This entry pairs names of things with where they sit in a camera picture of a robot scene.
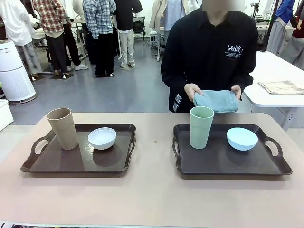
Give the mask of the person's right hand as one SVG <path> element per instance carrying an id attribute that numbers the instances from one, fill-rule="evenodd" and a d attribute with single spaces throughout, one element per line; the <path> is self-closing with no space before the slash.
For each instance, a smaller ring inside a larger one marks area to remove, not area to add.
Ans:
<path id="1" fill-rule="evenodd" d="M 196 84 L 192 83 L 186 84 L 184 86 L 184 91 L 191 102 L 193 102 L 196 93 L 203 95 L 203 91 Z"/>

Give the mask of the person's left hand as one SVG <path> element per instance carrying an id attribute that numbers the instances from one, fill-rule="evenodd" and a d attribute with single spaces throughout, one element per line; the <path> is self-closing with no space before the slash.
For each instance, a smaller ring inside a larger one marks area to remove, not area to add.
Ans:
<path id="1" fill-rule="evenodd" d="M 241 100 L 242 90 L 239 85 L 232 86 L 231 91 L 235 94 L 237 100 Z"/>

